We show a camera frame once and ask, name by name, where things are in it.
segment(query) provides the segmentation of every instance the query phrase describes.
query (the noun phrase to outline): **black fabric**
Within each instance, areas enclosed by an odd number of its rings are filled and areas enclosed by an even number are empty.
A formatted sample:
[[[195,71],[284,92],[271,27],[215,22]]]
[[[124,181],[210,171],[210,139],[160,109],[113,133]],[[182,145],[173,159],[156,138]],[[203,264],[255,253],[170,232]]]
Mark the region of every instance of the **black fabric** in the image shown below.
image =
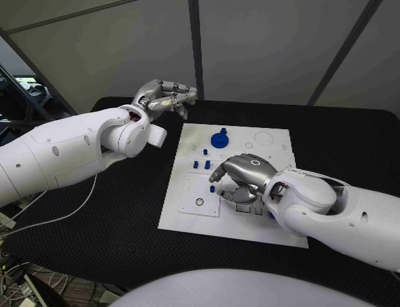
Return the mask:
[[[108,97],[94,110],[131,101]],[[297,166],[366,189],[400,197],[400,122],[387,111],[202,101],[189,123],[289,129]],[[143,153],[100,174],[94,196],[65,221],[9,237],[13,256],[101,283],[134,287],[169,274],[230,267],[282,274],[321,284],[377,306],[400,306],[400,282],[392,273],[310,239],[310,249],[159,230],[183,121],[164,114],[163,148]],[[19,227],[67,215],[92,185],[48,192]]]

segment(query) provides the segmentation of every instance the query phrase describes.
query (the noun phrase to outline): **white board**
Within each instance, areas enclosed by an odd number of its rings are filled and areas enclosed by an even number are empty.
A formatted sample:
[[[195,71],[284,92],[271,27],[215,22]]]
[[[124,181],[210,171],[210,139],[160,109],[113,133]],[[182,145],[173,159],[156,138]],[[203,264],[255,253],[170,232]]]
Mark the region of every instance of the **white board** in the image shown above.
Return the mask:
[[[215,148],[212,136],[222,128],[228,130],[229,145]],[[212,185],[216,191],[238,188],[229,176],[213,184],[209,176],[226,159],[239,154],[261,156],[278,170],[288,165],[297,167],[288,130],[183,125],[159,229],[308,248],[307,238],[284,231],[261,199],[251,205],[236,206],[210,192]]]

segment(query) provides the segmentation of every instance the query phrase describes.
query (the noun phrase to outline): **black tablecloth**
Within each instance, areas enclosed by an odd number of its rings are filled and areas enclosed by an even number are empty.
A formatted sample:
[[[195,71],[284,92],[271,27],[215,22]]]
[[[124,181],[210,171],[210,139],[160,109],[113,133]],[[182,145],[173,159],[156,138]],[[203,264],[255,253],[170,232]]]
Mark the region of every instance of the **black tablecloth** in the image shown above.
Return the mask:
[[[94,110],[130,98],[107,97]],[[297,166],[400,197],[400,122],[387,111],[202,101],[189,123],[289,129]],[[176,272],[230,267],[321,284],[379,306],[400,306],[392,273],[310,239],[310,249],[159,230],[183,121],[167,113],[163,148],[147,145],[100,174],[94,196],[69,219],[9,237],[6,250],[52,270],[134,287]],[[19,227],[67,215],[94,179],[48,192]]]

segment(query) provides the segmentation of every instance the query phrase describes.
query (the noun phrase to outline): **floor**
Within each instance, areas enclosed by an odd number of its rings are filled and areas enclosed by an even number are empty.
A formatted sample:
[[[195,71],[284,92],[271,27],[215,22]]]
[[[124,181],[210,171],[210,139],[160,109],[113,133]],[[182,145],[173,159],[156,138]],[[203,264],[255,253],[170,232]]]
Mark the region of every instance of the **floor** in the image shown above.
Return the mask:
[[[41,279],[48,282],[48,279],[51,277],[51,273],[44,273],[44,274],[36,274],[38,277],[41,277]],[[55,283],[59,279],[61,279],[62,274],[55,274],[54,276],[54,282]],[[62,283],[58,285],[56,290],[59,290],[62,288],[64,285],[64,281]],[[91,294],[94,291],[94,282],[81,278],[75,278],[67,288],[65,291],[65,300],[69,303],[69,305],[72,307],[85,307],[88,302],[90,302],[90,298],[91,298]],[[97,284],[97,290],[94,293],[94,297],[92,300],[94,302],[100,301],[101,295],[105,292],[105,288],[103,287],[103,285],[98,283]],[[3,303],[5,298],[0,296],[0,304]]]

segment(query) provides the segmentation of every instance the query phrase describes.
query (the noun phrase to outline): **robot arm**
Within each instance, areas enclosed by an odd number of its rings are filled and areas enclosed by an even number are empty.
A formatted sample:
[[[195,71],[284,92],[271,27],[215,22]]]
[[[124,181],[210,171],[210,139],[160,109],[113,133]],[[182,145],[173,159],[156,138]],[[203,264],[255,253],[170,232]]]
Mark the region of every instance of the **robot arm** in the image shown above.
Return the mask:
[[[0,207],[84,181],[117,161],[136,157],[147,143],[161,147],[166,130],[151,121],[164,111],[186,118],[183,103],[193,104],[195,99],[196,88],[153,80],[131,105],[49,122],[0,147]]]
[[[314,237],[367,264],[400,272],[400,198],[348,185],[334,187],[312,172],[271,168],[266,172],[266,161],[242,154],[219,166],[209,181],[219,181],[228,172],[241,187],[235,192],[219,191],[222,197],[251,203],[256,198],[248,201],[246,195],[259,193],[288,232]]]

